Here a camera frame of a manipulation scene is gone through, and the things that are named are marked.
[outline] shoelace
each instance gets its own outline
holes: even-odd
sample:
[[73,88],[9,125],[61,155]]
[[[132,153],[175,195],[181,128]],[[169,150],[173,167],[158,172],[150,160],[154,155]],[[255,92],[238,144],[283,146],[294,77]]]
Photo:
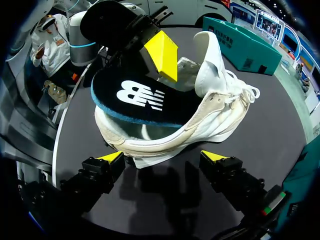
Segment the shoelace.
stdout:
[[244,100],[248,104],[253,104],[255,100],[260,97],[260,90],[258,88],[241,82],[232,71],[225,71],[227,74],[230,74],[233,77],[233,82],[235,83],[233,87],[236,87],[239,90],[238,93],[233,94],[232,97],[229,97],[225,100],[226,104],[232,103],[234,100],[240,98],[241,96],[243,96]]

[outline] person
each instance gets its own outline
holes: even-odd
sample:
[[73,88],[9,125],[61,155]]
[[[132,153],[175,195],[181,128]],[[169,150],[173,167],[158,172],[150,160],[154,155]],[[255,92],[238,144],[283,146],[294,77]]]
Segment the person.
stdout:
[[301,82],[301,88],[303,90],[304,93],[308,92],[310,87],[310,77],[306,77],[304,80],[302,80]]
[[67,32],[67,18],[64,15],[43,17],[31,36],[30,58],[35,67],[41,66],[49,80],[69,95],[75,84],[72,75],[80,75],[83,68],[74,66],[70,61]]
[[296,67],[295,67],[295,77],[297,80],[300,80],[302,77],[302,69],[304,67],[304,63],[299,63]]

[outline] shoe sole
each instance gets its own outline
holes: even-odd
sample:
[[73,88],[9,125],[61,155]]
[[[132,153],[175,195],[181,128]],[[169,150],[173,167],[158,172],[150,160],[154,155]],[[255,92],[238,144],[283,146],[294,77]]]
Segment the shoe sole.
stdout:
[[133,161],[135,164],[135,167],[137,169],[143,169],[146,167],[150,167],[156,164],[160,164],[162,162],[165,162],[173,157],[175,157],[176,155],[178,155],[179,153],[181,153],[187,146],[197,143],[197,142],[213,142],[213,143],[221,143],[224,140],[226,140],[228,137],[230,137],[230,135],[236,130],[236,128],[232,129],[229,132],[223,133],[221,135],[215,135],[212,136],[206,140],[196,140],[193,142],[190,142],[187,145],[184,146],[180,146],[178,147],[178,149],[168,152],[166,154],[163,154],[161,156],[153,156],[153,157],[133,157]]

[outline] qr code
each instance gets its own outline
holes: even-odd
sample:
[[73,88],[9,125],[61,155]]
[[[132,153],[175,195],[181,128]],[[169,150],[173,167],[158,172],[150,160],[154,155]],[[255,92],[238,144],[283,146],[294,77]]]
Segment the qr code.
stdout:
[[249,69],[251,67],[251,64],[253,63],[253,59],[247,58],[244,62],[243,68]]

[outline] monitor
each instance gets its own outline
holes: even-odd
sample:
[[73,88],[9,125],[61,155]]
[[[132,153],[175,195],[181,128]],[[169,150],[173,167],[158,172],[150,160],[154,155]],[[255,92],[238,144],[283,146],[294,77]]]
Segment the monitor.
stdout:
[[260,11],[257,13],[256,27],[279,41],[283,26],[282,24],[280,24],[279,19],[277,19],[276,17],[266,12]]
[[319,70],[315,67],[312,72],[312,77],[316,81],[316,83],[320,86],[320,73]]
[[287,34],[285,34],[283,37],[283,43],[285,43],[285,45],[287,45],[292,52],[296,52],[298,44]]

